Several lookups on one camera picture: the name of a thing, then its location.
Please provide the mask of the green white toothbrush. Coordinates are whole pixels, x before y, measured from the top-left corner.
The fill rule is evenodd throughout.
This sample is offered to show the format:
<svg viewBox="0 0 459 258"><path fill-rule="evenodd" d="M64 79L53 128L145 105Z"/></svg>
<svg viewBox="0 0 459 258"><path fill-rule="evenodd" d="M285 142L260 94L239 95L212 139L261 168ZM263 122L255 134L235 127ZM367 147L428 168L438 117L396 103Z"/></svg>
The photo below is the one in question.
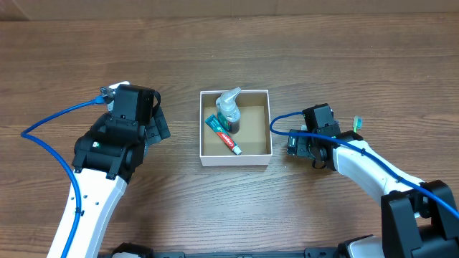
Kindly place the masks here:
<svg viewBox="0 0 459 258"><path fill-rule="evenodd" d="M361 130L362 125L363 125L363 119L359 117L358 115L356 115L353 121L353 131L356 133L357 131Z"/></svg>

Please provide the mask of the clear pump sanitizer bottle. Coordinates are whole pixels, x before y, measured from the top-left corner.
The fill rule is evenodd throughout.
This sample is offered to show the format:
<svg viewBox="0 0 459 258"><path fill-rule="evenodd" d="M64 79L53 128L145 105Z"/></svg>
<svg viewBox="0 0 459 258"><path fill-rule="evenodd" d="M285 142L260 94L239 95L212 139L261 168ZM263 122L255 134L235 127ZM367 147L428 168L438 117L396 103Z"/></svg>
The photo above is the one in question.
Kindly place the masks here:
<svg viewBox="0 0 459 258"><path fill-rule="evenodd" d="M236 99L241 91L240 87L236 87L223 92L216 100L217 119L222 127L231 134L237 133L240 129L241 113Z"/></svg>

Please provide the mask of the red green toothpaste tube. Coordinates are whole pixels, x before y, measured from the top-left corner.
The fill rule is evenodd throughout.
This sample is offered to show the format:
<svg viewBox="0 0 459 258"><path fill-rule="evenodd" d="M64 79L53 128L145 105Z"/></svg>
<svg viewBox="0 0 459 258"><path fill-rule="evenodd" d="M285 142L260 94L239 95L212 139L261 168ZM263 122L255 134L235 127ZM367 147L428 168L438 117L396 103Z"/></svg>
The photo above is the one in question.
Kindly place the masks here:
<svg viewBox="0 0 459 258"><path fill-rule="evenodd" d="M242 154L238 144L233 141L229 133L223 128L215 115L210 115L205 123L217 134L224 144L237 156Z"/></svg>

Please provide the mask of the green white soap packet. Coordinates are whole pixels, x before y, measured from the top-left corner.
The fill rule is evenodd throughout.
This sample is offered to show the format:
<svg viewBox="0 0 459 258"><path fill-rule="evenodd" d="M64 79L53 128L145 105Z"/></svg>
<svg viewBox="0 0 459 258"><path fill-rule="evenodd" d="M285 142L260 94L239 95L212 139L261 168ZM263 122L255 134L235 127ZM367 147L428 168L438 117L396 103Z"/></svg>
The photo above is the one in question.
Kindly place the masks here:
<svg viewBox="0 0 459 258"><path fill-rule="evenodd" d="M292 156L307 157L308 138L299 136L290 136L288 139L287 153Z"/></svg>

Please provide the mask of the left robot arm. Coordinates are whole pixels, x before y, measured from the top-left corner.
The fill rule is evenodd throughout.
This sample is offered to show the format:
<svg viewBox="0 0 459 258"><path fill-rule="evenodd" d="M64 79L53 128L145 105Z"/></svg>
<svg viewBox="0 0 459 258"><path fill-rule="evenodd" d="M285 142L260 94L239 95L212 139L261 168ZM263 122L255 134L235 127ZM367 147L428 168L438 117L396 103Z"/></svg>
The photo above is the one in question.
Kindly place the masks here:
<svg viewBox="0 0 459 258"><path fill-rule="evenodd" d="M148 147L170 136L161 95L120 82L101 88L101 115L74 147L70 186L49 257L96 257L108 222Z"/></svg>

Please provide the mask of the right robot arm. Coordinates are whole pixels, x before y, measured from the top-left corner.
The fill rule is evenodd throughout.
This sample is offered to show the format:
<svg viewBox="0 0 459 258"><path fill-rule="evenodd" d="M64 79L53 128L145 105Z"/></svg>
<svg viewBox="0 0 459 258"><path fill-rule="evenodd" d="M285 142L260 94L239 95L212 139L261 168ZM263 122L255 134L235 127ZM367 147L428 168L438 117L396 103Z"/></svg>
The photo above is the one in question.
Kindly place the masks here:
<svg viewBox="0 0 459 258"><path fill-rule="evenodd" d="M351 179L381 209L382 235L344 241L334 257L458 258L458 208L446 183L425 182L383 159L357 133L360 118L343 132L327 104L300 114L306 124L288 132L288 152Z"/></svg>

